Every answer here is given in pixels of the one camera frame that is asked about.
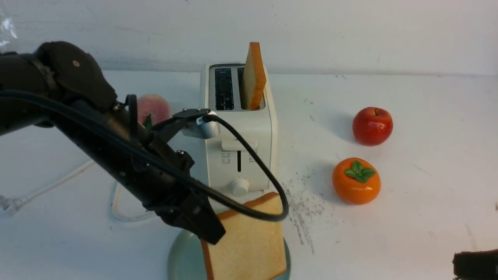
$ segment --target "fake fruit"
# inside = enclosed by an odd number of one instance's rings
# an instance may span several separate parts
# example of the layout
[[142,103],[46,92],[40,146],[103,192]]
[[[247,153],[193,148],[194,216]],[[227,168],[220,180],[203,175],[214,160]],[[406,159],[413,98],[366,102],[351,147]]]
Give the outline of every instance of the fake fruit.
[[356,141],[367,146],[383,143],[392,133],[392,117],[388,111],[367,107],[353,119],[353,135]]
[[137,101],[138,122],[150,129],[151,126],[171,118],[168,102],[157,94],[146,94]]
[[374,200],[380,192],[380,176],[368,162],[357,157],[339,162],[332,173],[337,195],[346,203],[362,205]]

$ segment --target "white power cord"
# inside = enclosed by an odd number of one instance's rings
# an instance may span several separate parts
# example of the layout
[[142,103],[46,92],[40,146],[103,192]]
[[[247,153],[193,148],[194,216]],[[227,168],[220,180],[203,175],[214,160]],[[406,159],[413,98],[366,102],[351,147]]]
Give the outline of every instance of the white power cord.
[[72,178],[78,176],[79,174],[85,172],[88,168],[90,168],[95,162],[93,160],[90,160],[86,162],[85,164],[81,165],[80,167],[76,168],[73,172],[67,174],[63,178],[59,179],[57,182],[48,185],[46,187],[37,189],[25,196],[18,197],[18,198],[7,198],[3,195],[0,195],[0,210],[3,210],[5,213],[7,213],[8,216],[12,217],[14,216],[23,206],[28,204],[29,202],[33,201],[35,198],[39,197],[40,195],[64,184],[65,182],[71,180]]
[[116,186],[114,187],[114,198],[111,204],[111,213],[116,220],[120,222],[130,223],[130,222],[143,222],[158,217],[153,211],[147,211],[146,213],[135,217],[127,217],[121,214],[118,206],[119,206],[119,197],[121,195],[122,190],[123,187],[116,181]]
[[[80,167],[76,168],[74,171],[71,173],[67,174],[63,178],[59,179],[57,182],[48,185],[46,187],[37,189],[25,196],[18,197],[18,198],[8,198],[3,195],[0,195],[0,211],[3,210],[4,213],[6,213],[9,217],[14,216],[23,206],[28,204],[29,202],[33,201],[35,198],[39,197],[40,195],[47,193],[56,187],[64,184],[65,182],[73,179],[74,177],[78,176],[79,174],[85,172],[88,168],[90,168],[92,165],[94,165],[95,162],[93,160],[89,160],[85,164],[81,165]],[[154,217],[157,217],[155,212],[148,211],[145,214],[141,214],[135,217],[127,217],[119,212],[119,198],[121,195],[121,192],[123,190],[123,187],[116,181],[116,186],[114,187],[114,197],[113,197],[113,202],[111,204],[111,213],[112,216],[121,222],[142,222],[146,221],[149,219],[152,219]]]

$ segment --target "green calyx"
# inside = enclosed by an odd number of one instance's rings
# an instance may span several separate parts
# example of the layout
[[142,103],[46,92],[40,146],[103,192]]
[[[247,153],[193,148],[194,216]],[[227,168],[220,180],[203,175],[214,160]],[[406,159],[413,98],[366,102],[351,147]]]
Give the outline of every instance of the green calyx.
[[361,162],[355,160],[351,163],[351,168],[344,170],[344,174],[354,178],[362,184],[365,184],[370,177],[375,175],[375,170],[371,168],[364,168]]
[[150,115],[147,116],[147,118],[145,118],[145,121],[143,121],[143,124],[142,124],[146,130],[151,130],[152,129],[152,117]]

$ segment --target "toaster knob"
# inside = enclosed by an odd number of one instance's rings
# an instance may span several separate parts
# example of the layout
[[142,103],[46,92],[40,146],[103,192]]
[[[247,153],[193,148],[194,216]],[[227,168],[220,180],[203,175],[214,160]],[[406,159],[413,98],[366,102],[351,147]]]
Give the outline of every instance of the toaster knob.
[[235,179],[230,183],[230,188],[236,196],[243,196],[249,190],[249,182],[244,179]]

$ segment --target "red apple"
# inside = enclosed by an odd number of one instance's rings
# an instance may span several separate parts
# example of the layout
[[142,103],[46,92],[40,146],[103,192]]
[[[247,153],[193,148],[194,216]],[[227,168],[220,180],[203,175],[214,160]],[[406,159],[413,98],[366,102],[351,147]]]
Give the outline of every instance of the red apple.
[[375,146],[389,138],[392,126],[392,117],[388,111],[367,107],[353,119],[353,134],[360,144]]

